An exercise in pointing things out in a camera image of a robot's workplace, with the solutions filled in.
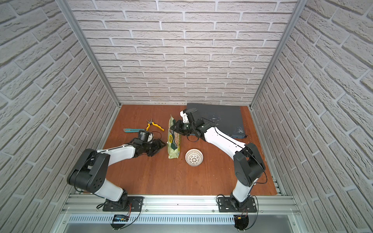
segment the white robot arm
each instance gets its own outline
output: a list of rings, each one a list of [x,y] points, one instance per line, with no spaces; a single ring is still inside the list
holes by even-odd
[[[180,115],[183,120],[177,121],[170,130],[186,136],[194,134],[217,146],[233,159],[238,180],[231,194],[231,205],[235,210],[241,209],[253,185],[266,169],[257,147],[252,143],[244,144],[234,140],[212,127],[199,116],[195,108],[186,109],[180,112]],[[107,167],[143,153],[153,156],[165,145],[159,139],[153,139],[150,132],[141,130],[138,138],[120,147],[98,151],[86,149],[70,172],[68,183],[112,202],[120,202],[121,199],[124,200],[123,195],[126,195],[126,192],[106,180]]]

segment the brick wall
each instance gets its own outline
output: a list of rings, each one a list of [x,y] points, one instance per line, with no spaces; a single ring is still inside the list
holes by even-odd
[[[49,232],[115,106],[54,1],[1,2],[0,231]]]
[[[372,4],[309,0],[254,106],[309,232],[373,229]]]
[[[69,0],[124,104],[249,105],[295,0]]]

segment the wooden table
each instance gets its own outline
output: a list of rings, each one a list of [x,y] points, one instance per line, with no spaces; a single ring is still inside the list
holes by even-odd
[[[151,118],[165,131],[162,132],[155,126],[150,126],[149,131],[161,132],[162,141],[166,142],[170,115],[179,120],[181,119],[180,111],[185,108],[186,106],[170,105],[123,105],[104,148],[117,147],[137,137],[137,133],[125,133],[123,129],[146,129],[147,120]],[[256,144],[267,167],[268,182],[255,185],[251,194],[276,195],[272,176],[265,161],[249,109],[246,106],[241,107],[241,112],[245,132],[248,136],[245,139],[239,139],[239,141]],[[196,137],[190,136],[189,139],[195,141]],[[185,161],[185,153],[192,148],[199,149],[203,153],[203,162],[197,167],[191,167]],[[111,165],[106,178],[127,190],[129,194],[142,195],[229,195],[237,182],[233,161],[227,154],[203,140],[190,142],[185,136],[181,136],[179,158],[169,159],[167,148],[164,147],[153,157],[141,155]],[[265,181],[266,178],[262,175],[259,182]]]

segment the snack bag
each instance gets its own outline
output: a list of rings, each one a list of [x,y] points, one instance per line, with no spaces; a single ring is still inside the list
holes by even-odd
[[[180,154],[180,134],[171,130],[171,126],[176,124],[175,119],[171,116],[168,122],[168,141],[167,141],[167,151],[168,158],[178,158]]]

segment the cable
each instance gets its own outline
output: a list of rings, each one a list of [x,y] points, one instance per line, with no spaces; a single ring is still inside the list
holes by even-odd
[[[187,138],[188,141],[190,141],[190,142],[198,142],[198,140],[200,139],[200,138],[197,138],[197,141],[191,141],[191,140],[189,140],[188,136],[186,136],[186,138]]]
[[[152,131],[151,133],[154,133],[154,132],[159,133],[161,135],[161,137],[159,138],[159,140],[162,139],[162,134],[160,132],[158,132],[158,131]]]
[[[114,230],[121,230],[121,229],[124,229],[124,228],[126,228],[126,227],[129,227],[132,223],[134,223],[134,222],[139,218],[139,216],[140,216],[140,214],[141,214],[141,210],[142,210],[142,207],[141,207],[141,209],[140,209],[139,215],[137,215],[137,218],[136,218],[133,222],[131,222],[130,224],[128,224],[128,225],[126,225],[126,226],[123,226],[123,227],[121,227],[121,228],[114,228],[114,227],[113,227],[113,229],[114,229]]]
[[[215,201],[216,201],[216,203],[217,203],[218,206],[219,206],[219,203],[218,203],[218,201],[217,201],[217,198],[220,197],[220,196],[222,196],[222,197],[225,198],[225,196],[224,196],[223,194],[218,194],[218,195],[215,197]]]
[[[259,214],[259,202],[258,202],[257,197],[256,196],[254,196],[254,197],[257,200],[257,215],[255,216],[253,224],[250,227],[246,228],[245,230],[248,230],[248,229],[252,228],[254,226],[255,222],[256,222],[256,219],[258,218],[258,214]]]
[[[268,177],[267,177],[267,174],[266,174],[266,172],[265,172],[265,171],[263,171],[263,172],[264,172],[264,175],[266,176],[266,182],[264,182],[264,183],[256,182],[256,184],[266,184],[266,183],[267,183],[267,181],[268,181]]]

